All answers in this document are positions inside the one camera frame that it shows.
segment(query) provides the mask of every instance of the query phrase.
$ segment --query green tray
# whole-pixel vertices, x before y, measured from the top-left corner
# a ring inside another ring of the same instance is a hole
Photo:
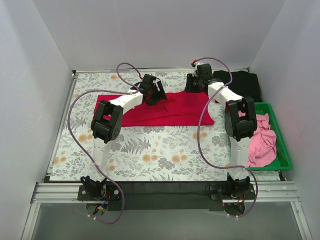
[[[250,167],[251,170],[254,171],[276,171],[276,170],[289,170],[291,169],[291,161],[284,143],[282,139],[274,112],[272,111],[271,105],[266,102],[256,102],[254,103],[255,113],[264,115],[269,114],[269,124],[271,126],[271,130],[275,132],[276,135],[276,158],[275,160],[267,166],[264,167]]]

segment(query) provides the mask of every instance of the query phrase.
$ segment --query white enclosure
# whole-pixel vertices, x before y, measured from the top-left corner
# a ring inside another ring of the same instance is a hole
[[[1,0],[0,238],[22,235],[71,70],[190,68],[216,57],[258,75],[292,161],[285,176],[320,239],[319,43],[320,0]]]

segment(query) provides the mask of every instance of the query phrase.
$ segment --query black cloth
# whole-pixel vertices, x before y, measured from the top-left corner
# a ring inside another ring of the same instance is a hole
[[[224,84],[230,81],[230,75],[227,71],[215,71],[213,77],[220,79]],[[246,71],[233,71],[232,77],[233,81],[228,86],[231,91],[242,97],[252,97],[254,102],[262,102],[256,74]]]

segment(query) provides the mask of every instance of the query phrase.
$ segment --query table surface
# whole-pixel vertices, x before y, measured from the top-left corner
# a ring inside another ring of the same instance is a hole
[[[162,80],[166,93],[185,88],[187,72],[149,72]],[[130,83],[140,81],[137,73],[123,72]],[[71,102],[88,90],[103,89],[127,92],[129,86],[115,73],[80,73]],[[97,97],[90,93],[82,97],[71,114],[74,135],[92,154],[93,137],[90,129]],[[224,108],[211,102],[208,112],[215,124],[202,126],[201,146],[206,158],[214,165],[228,166],[230,140],[224,127]],[[197,146],[196,126],[122,127],[111,144],[107,175],[115,181],[225,181],[228,170],[215,169],[201,158]],[[79,181],[91,167],[88,156],[74,142],[64,122],[56,151],[51,181]],[[279,181],[276,171],[255,171],[259,181]]]

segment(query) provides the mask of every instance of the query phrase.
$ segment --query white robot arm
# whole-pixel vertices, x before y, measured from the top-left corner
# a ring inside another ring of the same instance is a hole
[[[255,103],[251,97],[242,97],[225,87],[219,79],[214,79],[210,64],[193,62],[193,73],[187,74],[185,91],[188,93],[206,93],[213,96],[225,109],[224,127],[231,144],[231,166],[248,167],[249,144],[257,129]],[[249,189],[250,178],[243,167],[230,168],[227,176],[228,191],[242,193]]]
[[[138,84],[138,92],[134,88],[129,90],[131,94],[122,95],[111,101],[100,101],[91,122],[93,158],[95,164],[105,173],[107,172],[111,141],[115,140],[120,133],[123,114],[143,102],[146,102],[147,105],[153,105],[167,98],[161,81],[157,81],[155,76],[145,74],[142,82]],[[87,176],[89,177],[87,181],[90,179],[101,183],[105,179],[94,164],[90,166]]]
[[[127,111],[133,109],[135,106],[142,104],[143,98],[144,95],[141,92],[137,92],[135,94],[122,95],[114,100],[111,100],[109,104],[111,106],[120,106],[123,109],[122,114],[125,114]],[[120,128],[117,128],[114,130],[113,136],[116,138],[119,135],[119,133]],[[99,168],[102,171],[107,171],[110,147],[112,145],[111,141],[112,140],[110,140],[108,143],[105,143],[104,139],[101,139],[99,137],[93,138],[93,158],[95,160],[95,163],[99,166]],[[105,179],[105,177],[100,172],[98,172],[97,168],[93,164],[91,165],[90,171],[87,175],[94,181],[101,182]]]

